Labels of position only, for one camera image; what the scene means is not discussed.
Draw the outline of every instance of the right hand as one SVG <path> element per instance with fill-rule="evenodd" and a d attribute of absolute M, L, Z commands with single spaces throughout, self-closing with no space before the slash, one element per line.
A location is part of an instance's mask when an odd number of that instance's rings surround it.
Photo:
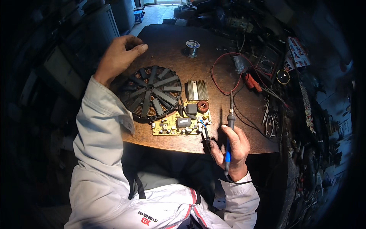
<path fill-rule="evenodd" d="M 226 125 L 222 125 L 221 129 L 228 136 L 231 147 L 231 163 L 229 167 L 229 175 L 232 181 L 237 182 L 245 177 L 248 173 L 245 160 L 249 154 L 250 146 L 247 137 L 242 129 L 234 127 L 232 130 Z M 210 141 L 211 154 L 214 157 L 216 164 L 222 169 L 225 167 L 225 149 L 220 150 L 217 143 L 213 140 Z"/>

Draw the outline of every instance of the blue soldering iron handle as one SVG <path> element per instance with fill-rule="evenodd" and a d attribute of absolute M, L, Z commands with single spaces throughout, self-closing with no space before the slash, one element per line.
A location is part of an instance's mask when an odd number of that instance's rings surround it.
<path fill-rule="evenodd" d="M 229 113 L 229 115 L 227 116 L 227 121 L 228 126 L 232 130 L 234 130 L 235 120 L 236 120 L 235 115 L 233 113 Z M 230 162 L 231 162 L 231 147 L 230 147 L 230 141 L 228 139 L 226 143 L 225 168 L 224 168 L 225 175 L 229 173 Z"/>

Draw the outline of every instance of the wooden workbench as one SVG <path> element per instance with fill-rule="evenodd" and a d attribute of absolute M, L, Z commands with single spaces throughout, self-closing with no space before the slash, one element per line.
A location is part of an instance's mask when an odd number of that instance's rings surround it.
<path fill-rule="evenodd" d="M 193 80 L 206 80 L 210 97 L 208 102 L 213 121 L 213 124 L 208 126 L 209 135 L 218 140 L 219 146 L 225 143 L 226 137 L 222 133 L 220 125 L 227 124 L 226 117 L 229 112 L 230 99 L 229 96 L 223 95 L 213 83 L 210 68 L 220 55 L 227 52 L 223 49 L 235 47 L 236 44 L 228 39 L 215 36 L 205 29 L 174 25 L 145 26 L 138 37 L 149 45 L 149 49 L 138 57 L 123 74 L 131 75 L 141 67 L 158 65 L 175 71 L 182 84 L 190 78 Z M 196 58 L 189 58 L 182 54 L 188 40 L 198 41 L 201 45 Z M 214 74 L 216 82 L 224 91 L 230 91 L 239 78 L 230 57 L 220 59 L 215 65 Z M 237 89 L 241 85 L 243 85 L 243 81 L 240 82 Z M 184 87 L 182 87 L 182 90 L 184 100 L 186 98 Z M 264 132 L 263 125 L 261 125 L 264 115 L 264 97 L 249 92 L 245 87 L 237 94 L 235 102 L 240 111 L 255 122 L 258 127 L 262 127 Z M 250 143 L 251 154 L 278 152 L 277 143 L 267 140 L 238 118 L 235 125 L 244 130 Z M 123 140 L 159 149 L 204 153 L 201 135 L 153 136 L 151 125 L 138 122 L 135 122 L 135 129 L 134 135 L 124 132 Z"/>

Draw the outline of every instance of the man's hand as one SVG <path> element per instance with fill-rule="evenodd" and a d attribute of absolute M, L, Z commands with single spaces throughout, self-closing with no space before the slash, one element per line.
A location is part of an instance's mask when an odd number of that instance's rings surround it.
<path fill-rule="evenodd" d="M 147 44 L 133 35 L 113 39 L 94 74 L 95 80 L 109 88 L 114 78 L 126 70 L 147 48 Z"/>
<path fill-rule="evenodd" d="M 231 146 L 231 163 L 229 168 L 229 175 L 232 181 L 236 182 L 245 177 L 248 173 L 245 160 L 249 154 L 249 142 L 242 129 L 234 127 L 232 130 L 226 125 L 222 125 L 221 129 L 228 136 Z M 215 141 L 210 141 L 211 154 L 215 158 L 216 164 L 222 169 L 225 167 L 225 150 L 220 150 Z"/>

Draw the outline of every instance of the jacket sleeve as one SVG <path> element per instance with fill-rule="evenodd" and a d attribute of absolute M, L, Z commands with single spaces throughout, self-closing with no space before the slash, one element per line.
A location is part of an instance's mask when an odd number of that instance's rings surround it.
<path fill-rule="evenodd" d="M 250 181 L 249 172 L 238 182 Z M 257 221 L 255 210 L 259 205 L 259 196 L 253 183 L 233 184 L 221 181 L 226 195 L 224 221 L 233 229 L 254 228 Z"/>
<path fill-rule="evenodd" d="M 108 220 L 131 202 L 121 163 L 120 123 L 134 132 L 132 114 L 92 76 L 76 117 L 79 133 L 74 151 L 79 161 L 72 173 L 72 214 L 65 228 L 79 227 L 88 220 Z"/>

